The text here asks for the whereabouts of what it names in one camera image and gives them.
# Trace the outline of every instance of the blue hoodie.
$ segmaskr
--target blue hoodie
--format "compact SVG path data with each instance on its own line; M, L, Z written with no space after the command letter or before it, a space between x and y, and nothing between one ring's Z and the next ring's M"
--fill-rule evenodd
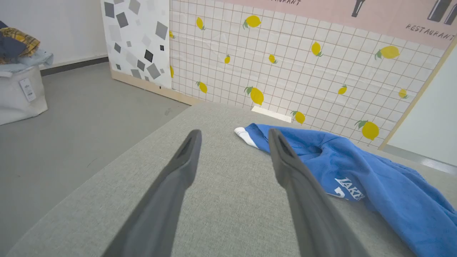
M257 147L269 153L270 128L282 132L328 194L363 199L417 256L457 256L457 213L417 171L327 132L255 123L245 129Z

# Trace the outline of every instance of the yellow plaid cloth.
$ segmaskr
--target yellow plaid cloth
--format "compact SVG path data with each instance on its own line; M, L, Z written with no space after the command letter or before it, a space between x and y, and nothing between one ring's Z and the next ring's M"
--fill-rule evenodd
M18 29L12 27L5 27L0 28L0 32L3 34L4 37L14 38L15 40L22 42L27 46L27 48L24 49L24 51L19 55L19 57L32 56L40 46L40 41L38 41L36 38L30 35L25 34L24 32ZM6 64L8 62L9 60L0 58L0 64Z

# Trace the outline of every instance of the gray floor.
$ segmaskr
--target gray floor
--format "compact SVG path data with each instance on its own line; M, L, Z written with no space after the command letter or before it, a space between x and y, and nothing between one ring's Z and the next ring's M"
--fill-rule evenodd
M188 106L107 63L43 78L49 110L0 126L0 256L96 172Z

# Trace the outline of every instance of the clothing tag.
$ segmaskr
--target clothing tag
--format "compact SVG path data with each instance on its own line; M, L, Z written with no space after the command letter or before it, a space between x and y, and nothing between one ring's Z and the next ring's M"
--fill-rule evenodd
M30 83L30 79L23 79L19 82L19 84L21 85L24 95L26 95L27 101L31 102L31 101L35 100L35 98L37 96L35 95L35 92L33 92L33 88Z

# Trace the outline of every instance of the black bottle illustration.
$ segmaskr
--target black bottle illustration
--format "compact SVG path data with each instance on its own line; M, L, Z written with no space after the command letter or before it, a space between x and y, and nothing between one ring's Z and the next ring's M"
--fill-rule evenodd
M456 16L457 16L457 4L455 4L454 7L451 9L451 12L449 12L449 15L447 16L446 20L444 21L444 24L452 25Z
M427 19L440 22L451 2L452 0L436 0Z
M357 14L359 14L360 8L362 8L362 4L365 2L365 0L357 0L356 1L356 6L354 6L354 11L352 12L352 17L357 17Z

